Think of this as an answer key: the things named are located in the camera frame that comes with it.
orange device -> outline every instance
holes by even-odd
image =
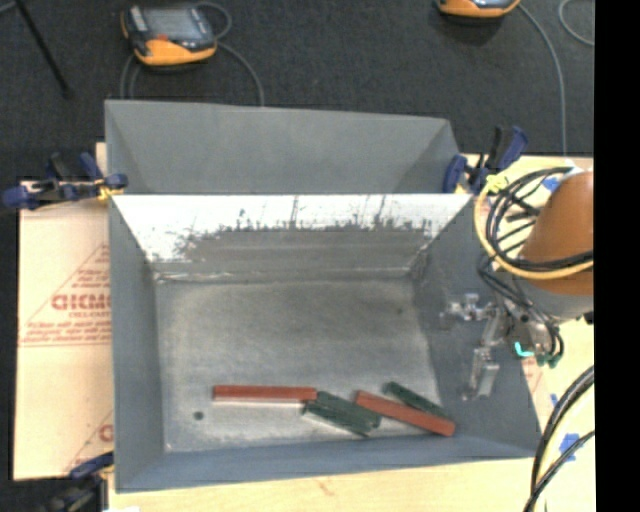
[[[445,15],[490,21],[511,12],[520,0],[435,0],[435,3],[438,10]]]
[[[147,66],[200,62],[217,48],[211,25],[197,7],[133,7],[122,12],[122,31],[133,53]]]
[[[594,174],[568,175],[540,212],[520,255],[544,263],[593,252]],[[593,267],[566,271],[553,279],[527,279],[543,290],[560,295],[593,295]]]

blue clamp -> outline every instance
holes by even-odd
[[[528,143],[526,134],[517,126],[513,126],[508,135],[505,135],[503,128],[496,127],[493,145],[486,160],[484,155],[480,155],[478,163],[475,167],[471,167],[463,155],[458,154],[451,159],[445,170],[442,192],[445,194],[455,192],[460,184],[470,193],[480,193],[487,181],[487,176],[507,169],[520,158]]]
[[[114,456],[113,452],[107,452],[102,455],[98,455],[93,459],[83,462],[79,466],[76,466],[69,472],[69,478],[71,480],[81,480],[87,478],[98,471],[101,471],[109,466],[113,466]]]
[[[66,182],[62,176],[69,174],[68,169],[60,154],[54,153],[45,167],[44,179],[30,187],[18,185],[5,190],[2,193],[3,204],[7,208],[35,210],[55,203],[105,197],[123,190],[129,184],[124,174],[110,174],[105,177],[95,159],[87,152],[80,155],[79,161],[86,178],[82,181]]]

bin floor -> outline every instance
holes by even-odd
[[[296,404],[222,403],[218,384],[313,386],[343,398],[395,380],[439,403],[408,280],[156,287],[166,451],[356,436]],[[372,436],[425,435],[383,419]]]

black device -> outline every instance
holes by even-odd
[[[138,60],[147,66],[171,67],[200,62],[217,49],[211,25],[194,5],[140,7],[121,15],[122,31]]]

green light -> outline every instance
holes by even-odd
[[[513,344],[513,348],[516,349],[516,354],[518,354],[518,357],[531,357],[534,355],[534,353],[530,350],[522,350],[522,345],[520,345],[519,341],[516,341]]]

